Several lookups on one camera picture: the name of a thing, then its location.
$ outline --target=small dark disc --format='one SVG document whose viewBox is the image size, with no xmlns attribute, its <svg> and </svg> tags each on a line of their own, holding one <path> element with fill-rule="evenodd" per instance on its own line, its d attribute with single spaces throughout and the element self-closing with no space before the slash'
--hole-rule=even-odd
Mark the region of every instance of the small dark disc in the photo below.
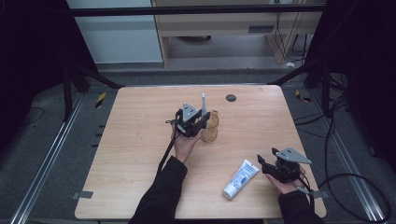
<svg viewBox="0 0 396 224">
<path fill-rule="evenodd" d="M 226 99 L 228 102 L 234 102 L 234 101 L 236 101 L 236 96 L 233 95 L 233 94 L 228 94 L 228 95 L 225 97 L 225 99 Z"/>
</svg>

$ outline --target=wall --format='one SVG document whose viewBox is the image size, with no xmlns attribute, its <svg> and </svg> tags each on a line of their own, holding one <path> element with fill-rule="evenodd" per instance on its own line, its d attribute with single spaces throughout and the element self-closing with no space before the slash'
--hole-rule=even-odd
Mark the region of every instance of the wall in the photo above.
<svg viewBox="0 0 396 224">
<path fill-rule="evenodd" d="M 67 0 L 70 8 L 151 7 L 149 0 Z M 98 68 L 128 63 L 162 63 L 153 16 L 76 18 Z"/>
</svg>

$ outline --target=black sleeve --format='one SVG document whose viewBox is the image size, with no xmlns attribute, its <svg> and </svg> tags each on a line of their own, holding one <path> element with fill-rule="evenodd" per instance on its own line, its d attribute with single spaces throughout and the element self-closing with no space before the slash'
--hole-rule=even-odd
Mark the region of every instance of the black sleeve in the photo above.
<svg viewBox="0 0 396 224">
<path fill-rule="evenodd" d="M 154 183 L 143 195 L 129 223 L 174 223 L 181 184 L 186 174 L 187 167 L 181 161 L 175 157 L 169 158 Z"/>
<path fill-rule="evenodd" d="M 278 201 L 285 224 L 325 223 L 312 211 L 306 195 L 299 190 L 280 195 Z"/>
</svg>

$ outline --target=floor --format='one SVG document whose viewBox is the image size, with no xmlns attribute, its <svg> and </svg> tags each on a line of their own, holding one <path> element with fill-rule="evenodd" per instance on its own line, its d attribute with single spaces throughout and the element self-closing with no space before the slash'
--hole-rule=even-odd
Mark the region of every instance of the floor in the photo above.
<svg viewBox="0 0 396 224">
<path fill-rule="evenodd" d="M 298 39 L 289 56 L 295 59 L 301 56 L 302 37 Z M 128 86 L 139 85 L 186 85 L 186 84 L 230 84 L 254 83 L 265 84 L 285 76 L 288 72 L 301 65 L 301 61 L 292 65 L 277 64 L 262 35 L 212 36 L 210 40 L 199 41 L 196 38 L 173 38 L 169 53 L 169 64 L 166 67 L 136 69 L 135 71 L 110 73 L 103 75 L 118 83 Z M 346 79 L 342 75 L 334 75 L 339 80 Z M 314 161 L 312 169 L 317 182 L 326 179 L 324 164 L 327 160 L 330 175 L 355 171 L 369 178 L 379 186 L 394 207 L 396 198 L 396 175 L 382 158 L 370 155 L 370 146 L 361 132 L 359 124 L 353 118 L 353 111 L 348 111 L 347 103 L 334 113 L 335 131 L 331 132 L 329 143 L 326 134 L 331 121 L 319 118 L 303 124 L 321 115 L 320 86 L 306 90 L 302 84 L 304 75 L 300 75 L 282 86 L 290 112 L 302 139 L 307 156 Z M 48 164 L 45 181 L 35 186 L 37 193 L 30 197 L 31 206 L 27 211 L 26 223 L 97 223 L 81 221 L 74 217 L 77 200 L 73 199 L 80 192 L 91 162 L 94 157 L 103 125 L 106 124 L 112 102 L 117 90 L 111 90 L 93 79 L 89 79 L 91 88 L 88 93 L 77 93 L 73 90 L 75 102 L 80 102 L 74 123 L 68 130 L 67 137 L 59 142 L 59 151 L 51 154 L 56 160 Z M 303 97 L 311 99 L 308 103 L 295 95 L 301 91 Z M 102 106 L 94 108 L 101 92 L 106 92 Z M 332 98 L 342 97 L 343 93 L 332 90 Z M 27 115 L 19 134 L 8 146 L 10 152 L 7 159 L 2 159 L 0 167 L 0 223 L 8 223 L 14 217 L 22 200 L 27 195 L 35 176 L 43 161 L 48 157 L 49 149 L 63 125 L 63 89 L 56 86 L 39 93 Z M 332 190 L 336 198 L 358 214 L 368 218 L 387 213 L 386 202 L 370 185 L 361 183 L 351 177 L 337 178 L 332 181 Z M 328 214 L 327 223 L 362 223 L 363 221 L 342 209 L 333 197 L 325 199 Z M 282 223 L 281 219 L 266 220 L 268 223 Z M 104 223 L 124 223 L 120 220 L 104 220 Z M 195 220 L 178 223 L 265 223 L 263 220 L 214 221 Z M 394 215 L 387 223 L 396 223 Z"/>
</svg>

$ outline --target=toothpaste tube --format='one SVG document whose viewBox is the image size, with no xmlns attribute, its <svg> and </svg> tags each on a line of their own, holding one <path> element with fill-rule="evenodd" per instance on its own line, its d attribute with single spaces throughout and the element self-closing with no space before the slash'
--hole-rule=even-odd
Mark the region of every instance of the toothpaste tube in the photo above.
<svg viewBox="0 0 396 224">
<path fill-rule="evenodd" d="M 228 200 L 231 200 L 236 193 L 238 193 L 242 187 L 246 185 L 246 183 L 260 171 L 253 163 L 248 160 L 244 160 L 239 170 L 233 176 L 233 179 L 230 183 L 227 184 L 225 189 L 223 190 L 223 195 Z"/>
</svg>

